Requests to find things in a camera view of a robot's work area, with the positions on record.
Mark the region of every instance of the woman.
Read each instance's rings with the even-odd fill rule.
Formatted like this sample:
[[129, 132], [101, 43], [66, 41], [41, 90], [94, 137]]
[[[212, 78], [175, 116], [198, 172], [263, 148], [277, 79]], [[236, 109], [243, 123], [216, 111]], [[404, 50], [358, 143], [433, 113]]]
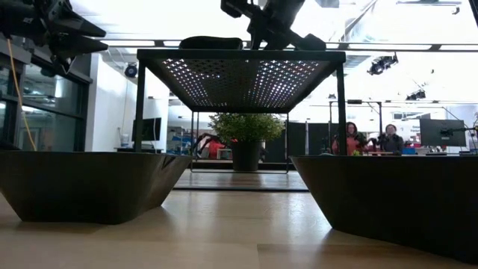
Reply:
[[[352, 156], [363, 154], [364, 147], [367, 144], [365, 136], [357, 131], [355, 123], [348, 122], [345, 126], [347, 128], [347, 155]], [[338, 137], [335, 138], [332, 145], [332, 151], [334, 154], [338, 154]]]
[[385, 127], [385, 134], [379, 139], [380, 150], [383, 152], [392, 152], [395, 155], [402, 155], [403, 138], [397, 134], [397, 127], [388, 124]]

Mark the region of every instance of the green plant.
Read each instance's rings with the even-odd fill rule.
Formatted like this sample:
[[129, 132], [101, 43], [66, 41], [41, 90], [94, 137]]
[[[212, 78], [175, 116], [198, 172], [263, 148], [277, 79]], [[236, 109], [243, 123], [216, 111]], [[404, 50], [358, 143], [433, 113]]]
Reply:
[[259, 142], [281, 136], [284, 123], [272, 114], [218, 113], [209, 126], [224, 141]]

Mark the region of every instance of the window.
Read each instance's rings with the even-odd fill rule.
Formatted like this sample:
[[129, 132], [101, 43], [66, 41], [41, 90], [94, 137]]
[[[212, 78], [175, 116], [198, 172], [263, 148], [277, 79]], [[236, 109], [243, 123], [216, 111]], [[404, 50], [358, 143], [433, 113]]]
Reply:
[[0, 66], [0, 91], [3, 94], [13, 95], [13, 87], [13, 73], [8, 68]]
[[25, 68], [23, 98], [56, 110], [80, 114], [81, 86], [33, 64]]
[[[40, 109], [23, 106], [31, 138], [38, 151], [72, 152], [75, 150], [77, 120]], [[24, 120], [19, 121], [18, 145], [33, 150]]]

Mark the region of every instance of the glass wall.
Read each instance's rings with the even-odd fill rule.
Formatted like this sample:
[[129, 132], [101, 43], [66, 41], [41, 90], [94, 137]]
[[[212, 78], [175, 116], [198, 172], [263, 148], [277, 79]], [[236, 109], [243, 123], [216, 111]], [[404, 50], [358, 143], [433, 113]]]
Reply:
[[[75, 150], [75, 119], [28, 106], [23, 106], [22, 109], [26, 115], [31, 139], [38, 151]], [[33, 150], [24, 120], [20, 120], [18, 147]]]
[[35, 65], [25, 68], [23, 98], [72, 114], [79, 114], [80, 85]]
[[32, 142], [38, 151], [84, 150], [88, 85], [56, 75], [40, 62], [20, 72], [26, 123], [18, 108], [12, 72], [8, 66], [0, 67], [0, 139], [27, 151], [34, 150]]

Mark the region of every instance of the track light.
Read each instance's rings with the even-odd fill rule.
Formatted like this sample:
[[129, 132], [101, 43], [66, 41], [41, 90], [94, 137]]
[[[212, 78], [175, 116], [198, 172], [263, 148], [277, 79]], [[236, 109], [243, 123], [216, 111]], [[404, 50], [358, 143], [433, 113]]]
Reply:
[[372, 66], [367, 71], [371, 75], [380, 75], [392, 65], [398, 64], [397, 53], [394, 56], [380, 56], [372, 61]]
[[406, 97], [406, 101], [417, 101], [419, 99], [425, 99], [426, 94], [424, 90], [417, 90], [416, 92], [410, 94]]

